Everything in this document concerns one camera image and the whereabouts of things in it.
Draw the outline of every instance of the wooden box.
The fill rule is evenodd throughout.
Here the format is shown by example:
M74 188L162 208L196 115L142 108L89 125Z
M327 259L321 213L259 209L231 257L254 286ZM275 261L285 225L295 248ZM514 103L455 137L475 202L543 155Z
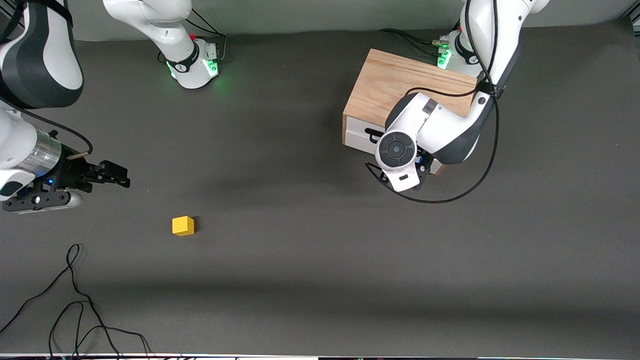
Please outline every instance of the wooden box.
M342 143L374 154L376 144L365 130L384 132L391 109L407 90L419 86L463 94L476 87L476 78L371 49L342 112ZM468 113L473 98L424 93L461 116ZM431 172L436 173L440 166L434 161Z

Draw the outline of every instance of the white drawer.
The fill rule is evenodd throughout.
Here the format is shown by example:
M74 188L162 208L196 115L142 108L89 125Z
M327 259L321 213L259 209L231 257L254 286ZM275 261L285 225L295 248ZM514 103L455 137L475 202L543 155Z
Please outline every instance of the white drawer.
M354 119L353 117L347 117L347 131L344 134L344 145L358 149L369 154L376 153L376 144L369 140L369 134L365 133L365 129L373 129L381 132L385 132L384 127L372 125L362 120ZM438 160L433 160L431 164L430 174L435 174L440 170L442 164Z

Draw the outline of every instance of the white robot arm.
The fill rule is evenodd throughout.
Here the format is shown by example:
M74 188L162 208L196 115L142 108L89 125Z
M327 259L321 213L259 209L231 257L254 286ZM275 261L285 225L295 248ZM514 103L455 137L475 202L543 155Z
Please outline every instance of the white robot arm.
M21 15L24 31L7 40ZM108 161L89 164L56 132L22 119L26 109L60 108L80 96L84 81L71 27L66 0L18 0L0 35L0 201L6 211L70 208L81 197L66 189L91 192L91 183L129 187L127 169Z
M523 21L530 13L540 11L548 1L496 0L495 43L493 1L466 1L461 16L462 31L456 35L456 43L461 44L462 50L456 46L454 55L471 60L480 57L483 64L489 66L489 78L495 83L480 82L466 117L456 115L422 93L407 95L396 104L387 118L385 134L376 147L376 161L395 191L402 192L420 185L415 164L419 147L443 164L461 163L471 155L493 109L492 85L499 92L504 88L518 58L518 38ZM475 49L469 41L465 17L468 18L468 30ZM473 61L450 65L465 67L460 72L480 71L480 66Z
M206 85L218 75L215 44L192 39L178 22L189 17L191 0L103 0L116 20L145 34L162 51L167 66L184 88Z

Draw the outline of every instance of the black cable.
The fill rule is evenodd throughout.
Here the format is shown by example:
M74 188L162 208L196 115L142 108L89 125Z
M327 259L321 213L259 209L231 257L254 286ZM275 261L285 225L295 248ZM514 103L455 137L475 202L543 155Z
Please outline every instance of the black cable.
M477 53L477 47L474 43L474 39L473 36L471 35L471 29L469 27L469 8L471 6L471 0L468 0L466 5L465 5L465 28L467 30L467 36L469 37L469 42L471 43L471 47L476 50L476 56L478 58L478 62L480 63L480 66L482 67L482 70L484 72L484 75L486 76L487 82L489 82L489 84L491 85L492 88L495 88L495 83L492 81L491 79L491 75L489 73L489 69L487 69L484 66L484 62L482 60L482 57L480 56L480 54ZM493 59L495 58L495 53L496 53L496 49L497 49L497 39L498 39L498 10L497 10L497 0L493 0L493 21L494 21L494 34L493 34L493 49L492 49L492 55L491 55L491 63L490 66L493 66ZM463 96L467 96L467 95L471 95L473 94L477 89L474 89L471 92L467 92L464 94L447 94L444 92L439 92L433 89L429 89L429 88L412 88L409 89L409 91L406 92L405 96L408 95L410 92L416 91L416 90L427 90L430 92L434 92L436 94L440 94L440 95L446 95L446 96L452 96L452 97L463 97ZM419 203L423 203L423 204L445 204L447 202L452 202L452 201L456 201L458 199L461 199L465 196L467 196L468 194L470 194L471 192L473 192L478 186L480 186L480 184L484 181L484 179L486 178L486 176L489 174L489 171L491 170L491 167L493 166L493 161L495 160L495 155L497 153L498 150L498 138L499 138L499 133L500 133L500 109L498 107L498 100L495 96L495 94L490 94L493 104L495 105L495 138L493 140L493 150L491 153L491 158L489 159L489 164L487 164L486 170L484 171L483 175L480 177L480 180L478 180L471 188L469 188L469 190L465 191L464 193L456 196L456 197L452 197L450 199L446 199L446 200L422 200L422 199L415 199L412 197L409 197L405 194L399 193L397 191L395 191L392 187L390 187L387 182L385 182L382 177L384 175L384 172L382 172L382 169L372 163L366 163L365 166L367 167L367 170L369 170L369 172L378 180L378 182L380 182L385 188L389 189L391 192L393 192L394 194L406 199L406 200L410 200L410 201L414 201L414 202L419 202ZM381 171L381 174L378 176L376 175L376 173L374 172L374 170L372 168L377 168L379 171Z
M11 5L6 0L5 0L5 2L6 2L7 5L9 5L15 11L15 8L13 7L13 5ZM4 6L0 6L0 10L2 10L2 12L5 13L9 17L9 19L11 19L11 17L13 16L13 14L11 14L9 11L7 11L7 9L5 9ZM22 25L21 22L18 21L18 25L20 25L20 27L24 29L24 25Z
M0 100L4 101L6 104L8 104L9 106L11 106L12 108L16 109L17 111L21 112L21 113L25 113L27 115L29 115L30 117L33 117L34 119L40 120L42 122L45 122L46 124L49 124L51 126L55 126L58 129L62 129L70 134L73 134L75 136L77 136L78 138L80 138L80 140L84 141L84 143L87 145L88 150L86 151L87 154L91 154L93 152L93 144L91 143L91 141L89 141L89 139L87 139L84 135L82 135L81 133L77 132L76 130L73 130L70 127L64 126L62 124L59 124L53 120L49 120L45 117L42 117L40 115L34 114L28 110L22 109L19 106L16 106L15 104L11 103L10 101L6 100L4 97L0 96Z
M11 18L9 19L9 24L7 24L6 28L4 28L2 34L0 34L0 44L4 44L9 41L9 36L13 33L15 28L20 24L20 17L22 17L22 12L24 8L16 8Z
M400 35L402 37L410 38L411 40L413 40L415 42L431 45L431 42L429 40L423 40L423 39L421 39L419 37L416 37L415 35L411 35L411 34L407 33L406 31L402 31L402 30L398 30L398 29L390 29L390 28L380 29L378 31L382 31L384 33L398 34L398 35Z
M469 96L473 93L476 92L477 89L473 89L469 92L465 92L464 94L449 94L447 92L441 92L439 90L435 90L435 89L430 89L430 88L422 88L422 87L417 87L417 88L410 88L409 90L406 91L406 93L404 93L404 96L409 95L410 93L416 91L416 90L426 90L428 92L433 92L434 94L440 94L440 95L444 95L444 96L449 96L449 97L465 97L465 96Z
M0 329L0 333L2 333L3 331L5 331L7 329L7 327L9 327L9 325L11 325L11 323L13 323L13 321L22 313L22 310L27 306L27 304L29 304L32 300L37 299L38 297L41 297L42 295L44 295L45 293L47 293L57 282L58 279L67 271L69 271L71 273L71 282L73 284L74 290L76 291L76 293L78 293L79 295L82 295L86 300L77 300L77 301L72 301L69 304L67 304L65 306L65 308L62 310L62 312L58 315L56 321L54 322L53 326L51 327L51 330L49 332L49 355L51 357L53 357L53 348L52 348L52 340L54 338L54 333L56 330L56 327L58 326L58 323L60 322L60 319L62 318L62 316L74 305L80 305L80 314L78 316L78 320L77 320L77 327L76 327L76 340L74 342L75 348L74 348L74 352L72 353L71 358L73 358L74 354L77 354L77 358L80 358L79 354L79 347L83 344L83 342L85 341L85 339L87 338L87 336L94 331L95 329L102 329L107 337L107 340L109 341L109 345L110 347L113 349L113 351L116 353L117 357L120 358L122 357L122 353L116 348L115 344L113 343L113 341L111 340L111 336L109 334L109 331L116 331L116 332L121 332L124 334L129 334L129 335L135 335L137 337L140 338L140 340L142 341L143 347L145 349L145 354L147 355L147 358L150 359L149 357L149 353L151 352L151 346L149 346L147 339L144 337L144 335L137 333L137 332L133 332L133 331L127 331L127 330L123 330L123 329L118 329L116 327L108 327L104 324L104 322L102 321L102 317L100 316L100 314L98 313L98 311L95 308L95 303L93 302L93 299L86 293L83 293L77 285L77 281L76 281L76 274L74 272L74 267L73 264L75 263L78 255L80 253L80 244L73 244L71 245L71 247L69 248L69 250L67 251L67 266L55 277L55 279L50 283L50 285L42 292L40 292L38 295L35 295L34 297L31 297L29 299L27 299L27 301L25 301L22 306L20 307L20 309L16 312L16 314L13 316L13 318L11 320L9 320L9 322L2 328ZM96 325L95 327L92 327L83 337L82 340L78 341L79 338L79 334L80 334L80 325L81 325L81 321L82 321L82 317L84 314L84 305L85 304L89 304L89 306L91 307L91 310L93 312L93 314L95 315L96 319L98 319L98 322L100 323L100 325Z
M87 336L89 336L89 334L91 334L95 329L109 329L111 331L121 332L123 334L128 334L128 335L135 335L135 336L139 337L140 340L142 341L142 346L145 349L145 355L147 356L148 359L151 358L149 356L149 353L152 352L151 351L151 346L149 345L149 343L148 343L147 339L144 337L144 335L139 334L137 332L118 329L117 327L109 327L109 326L103 327L102 325L96 325L96 326L92 327L91 329L89 329L89 331L87 331L86 334L84 334L82 340L80 340L80 342L77 343L76 350L84 343L84 341L86 340Z
M204 19L204 18L203 18L203 17L202 17L202 16L201 16L201 15L200 15L196 10L195 10L195 9L193 9L193 13L194 13L194 14L196 14L196 16L198 16L198 17L200 18L200 20L204 21L204 23L205 23L205 24L207 24L207 26L209 26L209 27L214 31L214 32L213 32L214 34L218 34L219 36L221 36L221 37L223 37L223 38L227 37L227 36L226 36L226 35L224 35L223 33L220 33L218 30L216 30L216 28L214 28L213 26L211 26L211 24L209 24L209 22L208 22L208 21L206 21L206 20L205 20L205 19ZM206 30L206 29L201 28L200 26L197 26L196 24L193 24L191 21L189 21L189 19L187 19L187 21L188 21L191 25L194 25L194 26L196 26L196 27L198 27L198 28L200 28L200 29L202 29L202 30L204 30L204 31L208 31L208 30Z
M381 31L381 32L384 32L384 33L393 33L393 34L400 35L400 37L405 39L409 43L409 45L411 45L414 49L420 51L422 54L426 54L426 55L429 55L429 56L435 56L435 57L440 56L440 54L432 53L430 51L427 51L427 50L421 48L418 45L418 44L420 44L420 45L429 45L429 46L431 46L431 42L430 41L423 40L423 39L421 39L419 37L415 37L415 36L405 32L405 31L401 31L401 30L398 30L398 29L388 29L387 28L387 29L380 29L378 31Z
M493 0L493 51L491 52L491 60L489 61L488 72L493 68L495 60L495 48L498 46L498 0Z
M53 333L56 331L56 327L58 326L58 322L60 322L60 319L62 318L62 316L73 305L80 305L80 315L78 316L78 325L77 325L77 328L76 328L76 341L74 342L74 343L77 344L78 337L80 335L80 322L82 320L82 315L84 313L84 303L86 303L86 301L84 301L84 300L72 301L72 302L68 303L67 306L65 306L65 308L62 310L60 315L58 315L58 318L56 319L56 321L53 323L53 326L51 327L51 330L49 331L49 355L50 355L51 359L53 359L53 347L51 346L51 341L53 340Z
M73 263L80 251L80 245L79 244L74 244L71 246L71 248L69 248L69 251L71 251L71 249L73 249L74 247L77 247L78 251L76 252L76 255L74 256L74 258L71 260L71 263ZM58 279L65 273L67 272L67 270L69 270L69 268L71 268L71 265L69 265L67 263L67 267L64 268L64 270L62 270L58 276L56 276L55 279L53 279L53 281L49 284L49 286L47 286L47 288L45 290L43 290L41 293L39 293L38 295L31 297L29 299L27 299L27 301L25 301L22 306L20 306L20 309L18 309L18 311L16 312L16 314L13 316L13 318L11 318L11 320L9 320L8 323L6 323L6 325L0 329L0 334L2 334L2 332L4 332L6 330L7 327L9 327L9 325L11 325L11 323L20 315L20 313L22 312L22 310L24 309L25 306L27 306L27 304L29 304L32 300L37 299L38 297L41 297L42 295L46 294L49 290L51 290L51 288L56 284L56 282L58 281Z

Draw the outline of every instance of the gray table surface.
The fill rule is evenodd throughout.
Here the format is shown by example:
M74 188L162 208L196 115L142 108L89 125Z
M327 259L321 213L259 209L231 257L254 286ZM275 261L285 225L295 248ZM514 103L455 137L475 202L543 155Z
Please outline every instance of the gray table surface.
M491 174L427 206L382 188L372 157L340 144L367 51L418 58L394 35L232 37L221 77L194 91L150 41L79 43L82 97L40 113L91 138L93 161L129 168L132 187L97 185L69 211L0 214L1 322L83 243L81 289L156 352L640 357L631 25L527 28L521 44ZM466 190L492 132L416 196ZM171 234L181 215L196 217L195 235ZM0 352L46 351L77 299L69 281L0 334ZM74 322L57 333L64 351ZM109 351L98 337L88 349Z

